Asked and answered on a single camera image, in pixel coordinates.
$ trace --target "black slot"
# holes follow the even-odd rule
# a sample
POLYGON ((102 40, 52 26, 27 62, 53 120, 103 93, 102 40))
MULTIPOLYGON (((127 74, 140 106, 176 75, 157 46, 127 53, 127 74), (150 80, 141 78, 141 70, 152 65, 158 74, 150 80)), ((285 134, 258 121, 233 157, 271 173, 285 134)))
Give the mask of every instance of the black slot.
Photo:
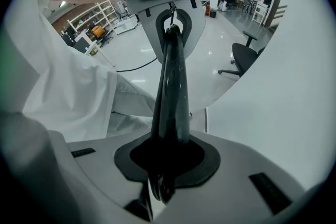
POLYGON ((195 0, 190 0, 190 2, 191 2, 191 6, 192 6, 193 8, 197 8, 196 1, 195 1, 195 0))
POLYGON ((249 179, 274 215, 292 203, 265 173, 250 175, 249 179))
POLYGON ((84 148, 82 150, 78 150, 78 151, 71 151, 71 154, 73 155, 74 158, 80 157, 80 156, 84 156, 87 154, 91 154, 93 152, 96 152, 93 148, 84 148))
POLYGON ((149 8, 146 9, 146 15, 147 15, 147 17, 151 17, 151 12, 150 12, 149 8))

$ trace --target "trash can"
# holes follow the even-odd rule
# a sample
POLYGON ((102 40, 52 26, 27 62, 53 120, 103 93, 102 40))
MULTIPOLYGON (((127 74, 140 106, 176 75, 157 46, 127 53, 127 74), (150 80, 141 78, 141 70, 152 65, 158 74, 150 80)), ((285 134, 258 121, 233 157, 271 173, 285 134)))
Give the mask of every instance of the trash can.
POLYGON ((217 12, 217 10, 214 9, 214 8, 212 8, 212 9, 210 10, 210 17, 211 17, 211 18, 216 18, 216 12, 217 12))

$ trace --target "red fire extinguisher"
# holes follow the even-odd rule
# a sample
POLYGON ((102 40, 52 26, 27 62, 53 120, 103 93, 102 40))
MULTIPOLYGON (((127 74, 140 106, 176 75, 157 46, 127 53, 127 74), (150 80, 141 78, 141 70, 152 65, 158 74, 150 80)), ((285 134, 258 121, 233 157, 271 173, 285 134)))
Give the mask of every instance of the red fire extinguisher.
POLYGON ((210 6, 207 5, 205 8, 205 16, 209 16, 210 15, 210 6))

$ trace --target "white lab coat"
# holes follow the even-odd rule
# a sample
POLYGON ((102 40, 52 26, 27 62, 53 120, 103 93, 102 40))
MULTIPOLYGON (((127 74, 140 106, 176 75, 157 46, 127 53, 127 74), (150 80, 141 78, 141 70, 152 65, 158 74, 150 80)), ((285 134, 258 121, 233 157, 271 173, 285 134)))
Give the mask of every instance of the white lab coat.
POLYGON ((62 133, 67 142, 106 137, 111 111, 152 116, 155 101, 149 94, 65 44, 41 14, 48 2, 13 0, 5 15, 2 39, 16 48, 8 57, 16 57, 15 74, 20 77, 6 85, 6 110, 22 109, 47 129, 62 133))

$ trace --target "black wire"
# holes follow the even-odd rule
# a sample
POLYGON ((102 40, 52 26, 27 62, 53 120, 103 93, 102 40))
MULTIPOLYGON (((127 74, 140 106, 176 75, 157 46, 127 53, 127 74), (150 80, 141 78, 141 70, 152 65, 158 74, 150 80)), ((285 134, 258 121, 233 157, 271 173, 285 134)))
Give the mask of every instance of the black wire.
POLYGON ((137 68, 134 68, 134 69, 130 69, 130 70, 117 70, 118 73, 121 73, 121 72, 130 72, 130 71, 135 71, 135 70, 138 70, 140 68, 143 68, 145 66, 148 66, 150 63, 154 62, 155 60, 157 60, 157 57, 153 60, 151 60, 150 62, 146 63, 145 65, 143 66, 140 66, 140 67, 137 67, 137 68))
MULTIPOLYGON (((174 22, 174 12, 172 10, 172 6, 171 6, 171 20, 170 20, 170 25, 173 25, 173 22, 174 22)), ((153 59, 152 61, 146 63, 145 65, 143 66, 140 66, 140 67, 137 67, 137 68, 134 68, 134 69, 129 69, 129 70, 117 70, 118 73, 122 73, 122 72, 130 72, 130 71, 135 71, 135 70, 138 70, 140 68, 143 68, 145 66, 148 66, 150 63, 154 62, 155 60, 157 60, 157 57, 155 59, 153 59)))

